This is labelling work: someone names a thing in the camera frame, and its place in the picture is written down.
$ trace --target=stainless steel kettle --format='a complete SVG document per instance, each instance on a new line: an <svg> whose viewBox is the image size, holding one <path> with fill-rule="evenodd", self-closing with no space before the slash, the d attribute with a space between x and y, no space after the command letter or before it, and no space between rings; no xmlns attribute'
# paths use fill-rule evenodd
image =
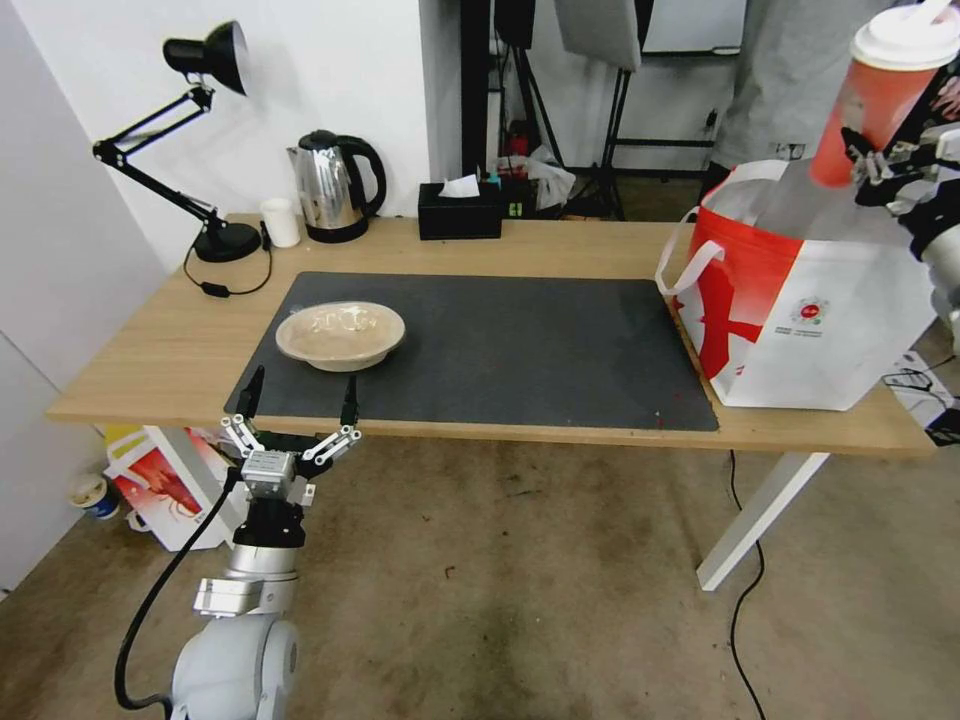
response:
<svg viewBox="0 0 960 720"><path fill-rule="evenodd" d="M297 192L303 206L307 235L320 242L346 242L363 235L387 194L387 178L380 156L368 142L351 135L316 130L287 148ZM377 194L367 202L363 180L354 158L370 161Z"/></svg>

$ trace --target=wooden table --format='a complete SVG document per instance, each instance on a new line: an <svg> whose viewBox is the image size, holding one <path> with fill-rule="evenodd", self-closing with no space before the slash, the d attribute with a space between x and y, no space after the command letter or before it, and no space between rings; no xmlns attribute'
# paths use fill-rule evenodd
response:
<svg viewBox="0 0 960 720"><path fill-rule="evenodd" d="M258 220L242 215L231 219ZM70 384L48 415L69 422L145 426L201 504L209 507L219 487L182 428L218 425L225 400L299 272L652 278L672 227L505 221L500 240L421 242L416 220L384 218L353 242L321 245L304 240L296 248L275 251L273 277L252 295L211 298L177 272ZM675 253L670 273L679 271L683 255ZM233 289L255 285L265 267L263 253L221 266L191 261L195 276ZM933 450L923 430L882 386L845 413L728 408L709 384L704 387L719 421L713 432L366 417L361 422L364 432L383 435L784 453L698 569L705 590L717 587L830 453L903 457ZM336 423L334 418L257 417L262 429L304 435L327 432ZM226 537L240 518L229 508L224 511L218 522Z"/></svg>

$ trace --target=kettle lid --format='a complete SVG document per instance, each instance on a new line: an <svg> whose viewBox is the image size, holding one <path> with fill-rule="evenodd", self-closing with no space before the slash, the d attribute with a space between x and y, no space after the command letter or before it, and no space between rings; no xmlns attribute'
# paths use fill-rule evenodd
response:
<svg viewBox="0 0 960 720"><path fill-rule="evenodd" d="M300 138L300 142L297 143L304 150L326 150L338 144L336 133L329 130L314 130Z"/></svg>

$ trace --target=black tissue box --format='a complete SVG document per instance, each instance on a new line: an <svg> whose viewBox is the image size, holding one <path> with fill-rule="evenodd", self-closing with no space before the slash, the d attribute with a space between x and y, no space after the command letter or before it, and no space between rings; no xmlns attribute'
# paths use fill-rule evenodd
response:
<svg viewBox="0 0 960 720"><path fill-rule="evenodd" d="M442 198L443 183L420 185L421 240L500 237L503 203L496 185L480 183L479 197Z"/></svg>

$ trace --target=lamp arm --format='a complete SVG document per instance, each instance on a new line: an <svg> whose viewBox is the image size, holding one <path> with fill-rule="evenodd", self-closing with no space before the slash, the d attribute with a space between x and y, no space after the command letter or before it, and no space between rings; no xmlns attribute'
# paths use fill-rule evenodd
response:
<svg viewBox="0 0 960 720"><path fill-rule="evenodd" d="M157 195L162 197L164 200L173 203L181 210L190 213L195 218L203 222L204 226L210 230L222 229L226 222L221 220L217 215L217 209L211 205L204 205L201 202L194 200L181 192L174 190L173 188L164 185L162 182L156 178L148 175L143 170L133 167L129 163L129 157L134 153L142 150L147 145L156 142L160 138L169 135L174 130L183 127L187 123L195 120L201 115L206 114L210 110L211 101L213 99L213 89L207 87L206 85L194 85L190 90L184 93L182 96L174 100L173 102L163 106L154 113L151 113L142 120L138 120L130 127L124 128L116 135L106 138L105 140L100 140L99 142L94 143L93 145L93 156L102 162L105 165L120 171L131 180L143 185L148 190L152 190ZM125 142L129 142L131 137L136 137L134 133L140 128L148 125L159 117L162 117L166 113L170 112L174 108L179 107L185 102L192 101L197 105L197 110L190 115L187 115L184 118L168 125L167 127L157 130L156 132L149 133L146 137L140 140L136 145L133 145L129 148L122 148L121 145Z"/></svg>

